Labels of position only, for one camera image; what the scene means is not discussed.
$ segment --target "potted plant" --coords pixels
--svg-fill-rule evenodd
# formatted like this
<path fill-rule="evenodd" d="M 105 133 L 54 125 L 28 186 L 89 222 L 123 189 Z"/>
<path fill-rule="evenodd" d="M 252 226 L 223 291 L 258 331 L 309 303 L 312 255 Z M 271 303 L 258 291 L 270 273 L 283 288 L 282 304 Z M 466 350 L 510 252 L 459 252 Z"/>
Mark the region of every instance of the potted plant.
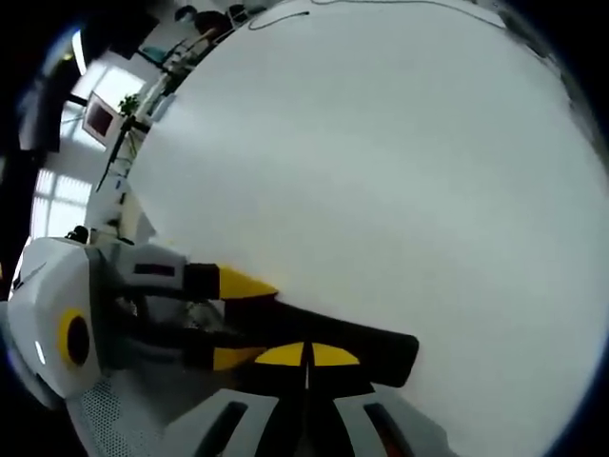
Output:
<path fill-rule="evenodd" d="M 121 116 L 130 117 L 135 114 L 135 111 L 140 106 L 140 100 L 137 93 L 125 95 L 125 98 L 118 104 Z"/>

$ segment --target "white robot part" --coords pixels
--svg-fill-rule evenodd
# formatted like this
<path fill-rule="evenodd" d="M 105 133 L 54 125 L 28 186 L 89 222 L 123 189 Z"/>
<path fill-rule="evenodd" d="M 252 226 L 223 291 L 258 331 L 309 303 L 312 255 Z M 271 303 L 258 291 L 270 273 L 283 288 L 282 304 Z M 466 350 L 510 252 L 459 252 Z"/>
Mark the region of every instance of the white robot part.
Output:
<path fill-rule="evenodd" d="M 25 364 L 60 397 L 79 395 L 100 379 L 83 245 L 41 238 L 25 249 L 8 324 Z"/>

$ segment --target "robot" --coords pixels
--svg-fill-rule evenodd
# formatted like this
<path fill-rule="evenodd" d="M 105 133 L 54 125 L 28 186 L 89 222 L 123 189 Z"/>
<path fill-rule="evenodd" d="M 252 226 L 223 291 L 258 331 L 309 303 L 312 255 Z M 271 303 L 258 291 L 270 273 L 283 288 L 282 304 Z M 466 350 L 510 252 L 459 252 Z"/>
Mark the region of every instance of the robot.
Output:
<path fill-rule="evenodd" d="M 46 407 L 129 369 L 138 345 L 170 348 L 185 369 L 232 381 L 167 424 L 159 456 L 456 455 L 394 389 L 414 364 L 414 336 L 291 307 L 263 281 L 167 248 L 86 238 L 34 240 L 0 307 L 11 365 Z M 212 330 L 176 318 L 192 303 Z"/>

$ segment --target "yellow panel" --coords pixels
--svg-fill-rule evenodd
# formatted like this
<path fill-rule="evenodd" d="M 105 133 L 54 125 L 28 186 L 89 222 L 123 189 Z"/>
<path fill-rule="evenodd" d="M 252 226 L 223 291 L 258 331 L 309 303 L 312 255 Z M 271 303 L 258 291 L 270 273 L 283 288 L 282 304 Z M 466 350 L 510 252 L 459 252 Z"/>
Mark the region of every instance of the yellow panel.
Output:
<path fill-rule="evenodd" d="M 292 345 L 269 349 L 256 359 L 256 363 L 299 367 L 303 359 L 304 345 L 305 343 L 294 343 Z"/>
<path fill-rule="evenodd" d="M 68 352 L 68 330 L 71 322 L 77 317 L 85 317 L 83 313 L 76 308 L 68 308 L 64 311 L 64 315 L 59 321 L 59 327 L 57 328 L 57 350 L 61 355 L 62 360 L 68 368 L 78 368 L 78 366 L 72 361 Z"/>
<path fill-rule="evenodd" d="M 261 281 L 250 278 L 230 267 L 220 269 L 220 298 L 247 298 L 272 295 L 277 289 Z"/>
<path fill-rule="evenodd" d="M 262 354 L 265 350 L 266 348 L 215 348 L 213 350 L 213 369 L 220 371 L 235 368 L 243 362 Z"/>
<path fill-rule="evenodd" d="M 359 365 L 356 356 L 344 349 L 313 343 L 313 358 L 316 367 L 335 367 L 337 365 Z"/>

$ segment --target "yellow stripe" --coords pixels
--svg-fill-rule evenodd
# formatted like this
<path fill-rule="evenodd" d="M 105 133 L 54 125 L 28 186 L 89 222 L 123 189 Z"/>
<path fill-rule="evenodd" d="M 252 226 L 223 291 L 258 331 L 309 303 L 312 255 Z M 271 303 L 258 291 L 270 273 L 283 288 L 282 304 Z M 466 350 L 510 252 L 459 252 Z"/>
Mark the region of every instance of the yellow stripe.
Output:
<path fill-rule="evenodd" d="M 299 367 L 303 359 L 303 347 L 305 343 L 294 343 L 287 346 L 269 349 L 256 359 L 257 364 L 285 365 L 287 367 Z"/>
<path fill-rule="evenodd" d="M 62 360 L 68 368 L 78 368 L 78 366 L 72 361 L 68 352 L 68 330 L 71 322 L 77 317 L 82 317 L 83 313 L 80 309 L 68 308 L 64 311 L 64 315 L 59 321 L 59 327 L 57 328 L 57 350 L 61 355 Z"/>
<path fill-rule="evenodd" d="M 214 371 L 220 371 L 235 368 L 243 362 L 262 354 L 265 350 L 266 348 L 214 348 L 213 369 Z"/>
<path fill-rule="evenodd" d="M 319 343 L 313 343 L 313 358 L 316 367 L 360 364 L 359 359 L 350 352 Z"/>
<path fill-rule="evenodd" d="M 218 267 L 220 269 L 220 298 L 248 298 L 273 295 L 277 289 L 273 286 L 250 278 L 230 267 Z"/>

